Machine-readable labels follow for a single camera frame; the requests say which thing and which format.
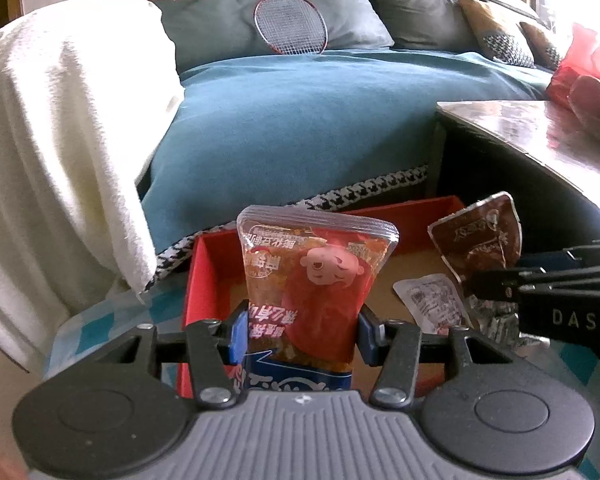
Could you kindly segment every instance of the table top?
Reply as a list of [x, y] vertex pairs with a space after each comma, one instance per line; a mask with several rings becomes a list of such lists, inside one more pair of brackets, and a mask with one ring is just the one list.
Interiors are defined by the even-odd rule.
[[600, 208], [600, 142], [551, 101], [438, 103], [438, 113], [526, 156]]

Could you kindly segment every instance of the racket strings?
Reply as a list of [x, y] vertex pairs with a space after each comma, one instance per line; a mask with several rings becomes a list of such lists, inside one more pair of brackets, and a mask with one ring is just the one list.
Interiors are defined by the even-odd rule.
[[281, 54], [322, 52], [326, 46], [324, 21], [306, 0], [261, 0], [254, 18], [264, 40]]

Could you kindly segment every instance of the ribbed surface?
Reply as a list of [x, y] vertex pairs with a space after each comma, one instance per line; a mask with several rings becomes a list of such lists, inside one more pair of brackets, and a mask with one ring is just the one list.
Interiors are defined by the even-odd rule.
[[[447, 462], [428, 447], [408, 416], [370, 408], [357, 392], [251, 392], [237, 408], [200, 416], [177, 450], [152, 468], [124, 478], [478, 480], [492, 477], [467, 472]], [[567, 471], [554, 479], [582, 480], [582, 477]]]

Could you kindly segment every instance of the white fleece cloth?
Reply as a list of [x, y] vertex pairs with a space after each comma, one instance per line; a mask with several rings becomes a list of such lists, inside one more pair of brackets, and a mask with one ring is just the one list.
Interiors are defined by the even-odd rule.
[[0, 348], [27, 369], [69, 316], [154, 275], [136, 183], [184, 98], [160, 16], [69, 0], [0, 30]]

